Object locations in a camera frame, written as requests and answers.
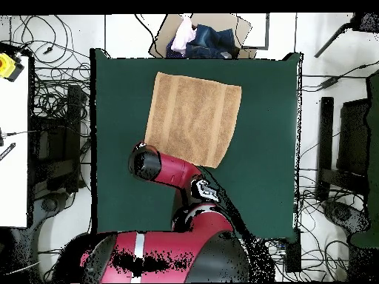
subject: brown towel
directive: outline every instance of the brown towel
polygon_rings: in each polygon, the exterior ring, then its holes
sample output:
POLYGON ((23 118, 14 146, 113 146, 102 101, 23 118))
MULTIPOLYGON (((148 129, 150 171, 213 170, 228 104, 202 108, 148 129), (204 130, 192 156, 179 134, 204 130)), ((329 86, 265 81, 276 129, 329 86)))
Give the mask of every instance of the brown towel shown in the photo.
POLYGON ((158 72, 145 143, 216 168, 232 140, 241 93, 240 86, 158 72))

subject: blue cloth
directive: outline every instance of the blue cloth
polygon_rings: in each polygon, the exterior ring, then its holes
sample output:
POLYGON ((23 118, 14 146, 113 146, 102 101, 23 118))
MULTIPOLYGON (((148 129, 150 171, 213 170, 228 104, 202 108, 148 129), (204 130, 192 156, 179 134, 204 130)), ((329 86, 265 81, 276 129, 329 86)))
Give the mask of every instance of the blue cloth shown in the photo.
POLYGON ((186 45, 186 58, 225 58, 221 53, 236 53, 232 29, 216 32, 199 24, 195 39, 186 45))
POLYGON ((171 50, 171 46, 172 46, 172 43, 174 42, 174 39, 175 39, 175 37, 173 39, 171 39, 171 41, 169 42, 169 44, 166 47, 166 58, 184 58, 181 53, 178 53, 177 51, 171 50))

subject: yellow device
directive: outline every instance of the yellow device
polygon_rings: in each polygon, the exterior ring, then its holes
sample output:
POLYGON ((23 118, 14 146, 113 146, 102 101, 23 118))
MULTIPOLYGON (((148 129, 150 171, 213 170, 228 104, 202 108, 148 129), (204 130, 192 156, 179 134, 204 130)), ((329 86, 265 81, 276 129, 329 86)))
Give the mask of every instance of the yellow device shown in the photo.
POLYGON ((24 69, 20 62, 19 58, 15 61, 6 53, 0 53, 0 78, 14 81, 24 69))

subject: office chair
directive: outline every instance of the office chair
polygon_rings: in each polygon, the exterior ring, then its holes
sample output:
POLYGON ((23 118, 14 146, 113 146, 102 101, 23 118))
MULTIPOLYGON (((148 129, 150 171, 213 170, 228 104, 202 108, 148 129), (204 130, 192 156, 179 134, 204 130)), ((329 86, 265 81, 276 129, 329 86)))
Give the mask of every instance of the office chair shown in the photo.
POLYGON ((338 28, 334 35, 315 54, 315 58, 318 58, 340 34, 345 33, 348 29, 352 29, 355 32, 379 33, 379 13, 354 13, 350 22, 338 28))

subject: green surface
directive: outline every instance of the green surface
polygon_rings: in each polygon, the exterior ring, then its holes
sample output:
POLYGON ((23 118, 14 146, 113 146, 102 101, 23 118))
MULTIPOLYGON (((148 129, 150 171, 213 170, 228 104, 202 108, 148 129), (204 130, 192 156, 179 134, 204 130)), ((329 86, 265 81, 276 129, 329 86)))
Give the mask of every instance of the green surface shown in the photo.
POLYGON ((299 55, 286 61, 107 59, 96 50, 98 231, 170 230, 174 190, 133 178, 157 72, 242 87, 218 182, 259 237, 291 237, 299 55))
POLYGON ((370 229, 364 233, 353 234, 351 243, 362 248, 379 248, 379 71, 366 80, 367 95, 371 102, 367 124, 369 127, 369 195, 367 209, 370 229))

